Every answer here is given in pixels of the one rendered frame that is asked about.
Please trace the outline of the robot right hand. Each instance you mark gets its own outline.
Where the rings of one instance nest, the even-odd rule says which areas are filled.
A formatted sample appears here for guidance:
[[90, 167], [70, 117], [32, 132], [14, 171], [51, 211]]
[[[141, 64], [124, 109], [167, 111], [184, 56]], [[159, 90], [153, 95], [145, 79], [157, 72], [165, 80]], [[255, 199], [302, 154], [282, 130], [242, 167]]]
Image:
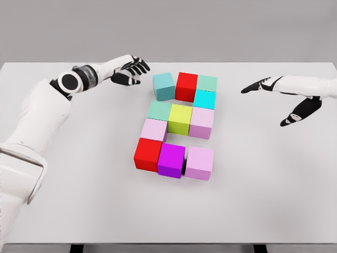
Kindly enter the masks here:
[[299, 103], [293, 111], [281, 121], [284, 127], [292, 123], [302, 121], [316, 112], [322, 106], [322, 99], [328, 94], [329, 81], [312, 76], [274, 76], [261, 79], [247, 87], [241, 92], [265, 90], [279, 92], [288, 95], [301, 95], [305, 99]]

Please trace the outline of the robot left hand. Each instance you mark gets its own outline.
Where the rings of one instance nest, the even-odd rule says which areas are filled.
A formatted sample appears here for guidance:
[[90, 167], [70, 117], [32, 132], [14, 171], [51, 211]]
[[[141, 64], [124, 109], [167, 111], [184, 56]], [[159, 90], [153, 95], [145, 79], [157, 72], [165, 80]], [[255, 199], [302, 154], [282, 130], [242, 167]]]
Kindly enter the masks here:
[[111, 81], [120, 85], [138, 85], [141, 83], [140, 76], [148, 73], [151, 69], [148, 64], [138, 56], [132, 56], [130, 61], [114, 70], [110, 77]]

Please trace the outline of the teal blue block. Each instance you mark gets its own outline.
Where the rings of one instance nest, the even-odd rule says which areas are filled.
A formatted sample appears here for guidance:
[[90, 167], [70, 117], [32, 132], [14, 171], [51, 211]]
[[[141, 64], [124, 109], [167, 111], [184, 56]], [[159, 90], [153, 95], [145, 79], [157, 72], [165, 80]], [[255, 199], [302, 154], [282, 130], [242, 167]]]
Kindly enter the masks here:
[[170, 72], [152, 76], [153, 90], [158, 101], [175, 99], [175, 82]]

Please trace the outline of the mint green block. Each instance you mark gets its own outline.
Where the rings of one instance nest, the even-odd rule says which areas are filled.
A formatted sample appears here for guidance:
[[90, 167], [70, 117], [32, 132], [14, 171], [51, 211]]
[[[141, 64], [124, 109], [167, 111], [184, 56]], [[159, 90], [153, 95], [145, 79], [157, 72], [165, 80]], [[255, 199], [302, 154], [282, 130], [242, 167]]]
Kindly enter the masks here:
[[172, 104], [168, 102], [152, 101], [147, 113], [147, 118], [168, 121]]
[[218, 77], [198, 75], [197, 90], [216, 92]]

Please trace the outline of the red block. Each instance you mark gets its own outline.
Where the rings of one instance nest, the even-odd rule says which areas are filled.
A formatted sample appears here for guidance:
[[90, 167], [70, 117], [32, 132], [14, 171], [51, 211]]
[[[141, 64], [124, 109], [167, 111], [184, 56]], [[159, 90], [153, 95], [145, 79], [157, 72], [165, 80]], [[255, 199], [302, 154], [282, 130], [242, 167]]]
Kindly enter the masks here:
[[135, 167], [140, 170], [158, 172], [158, 159], [163, 142], [139, 138], [135, 153]]
[[183, 73], [178, 74], [175, 99], [185, 102], [194, 102], [196, 86], [197, 86], [197, 74]]

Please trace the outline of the pink block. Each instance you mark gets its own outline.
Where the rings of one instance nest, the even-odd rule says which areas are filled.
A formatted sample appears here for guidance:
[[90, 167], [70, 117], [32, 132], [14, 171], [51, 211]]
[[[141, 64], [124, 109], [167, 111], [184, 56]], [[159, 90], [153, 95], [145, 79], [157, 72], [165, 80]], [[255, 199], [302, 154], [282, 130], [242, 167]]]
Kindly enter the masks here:
[[193, 107], [190, 121], [189, 136], [209, 139], [214, 121], [214, 110]]
[[165, 142], [167, 137], [167, 121], [146, 118], [140, 137]]
[[213, 170], [214, 151], [190, 146], [187, 153], [185, 176], [208, 181]]

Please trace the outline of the yellow-green block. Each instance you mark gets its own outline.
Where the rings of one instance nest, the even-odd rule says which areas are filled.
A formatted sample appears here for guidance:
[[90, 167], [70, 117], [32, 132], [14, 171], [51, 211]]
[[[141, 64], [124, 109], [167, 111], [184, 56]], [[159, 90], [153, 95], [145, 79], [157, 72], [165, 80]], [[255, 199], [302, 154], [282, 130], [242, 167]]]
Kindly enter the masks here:
[[188, 136], [192, 111], [191, 106], [172, 104], [168, 118], [168, 133]]

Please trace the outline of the cyan block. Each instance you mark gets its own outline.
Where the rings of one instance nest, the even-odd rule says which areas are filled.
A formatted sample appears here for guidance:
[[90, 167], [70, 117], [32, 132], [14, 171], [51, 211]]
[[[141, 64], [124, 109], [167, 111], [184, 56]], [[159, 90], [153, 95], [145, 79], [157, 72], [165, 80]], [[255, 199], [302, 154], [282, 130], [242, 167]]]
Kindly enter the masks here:
[[194, 107], [214, 110], [216, 93], [210, 91], [196, 90], [193, 102]]

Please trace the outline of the magenta block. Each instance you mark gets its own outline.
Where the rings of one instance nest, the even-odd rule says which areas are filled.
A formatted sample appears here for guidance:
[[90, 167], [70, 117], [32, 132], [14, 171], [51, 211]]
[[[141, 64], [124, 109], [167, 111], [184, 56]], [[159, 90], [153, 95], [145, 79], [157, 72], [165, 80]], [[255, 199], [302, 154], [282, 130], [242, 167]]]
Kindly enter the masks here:
[[163, 143], [157, 163], [158, 174], [161, 176], [180, 179], [182, 175], [185, 147]]

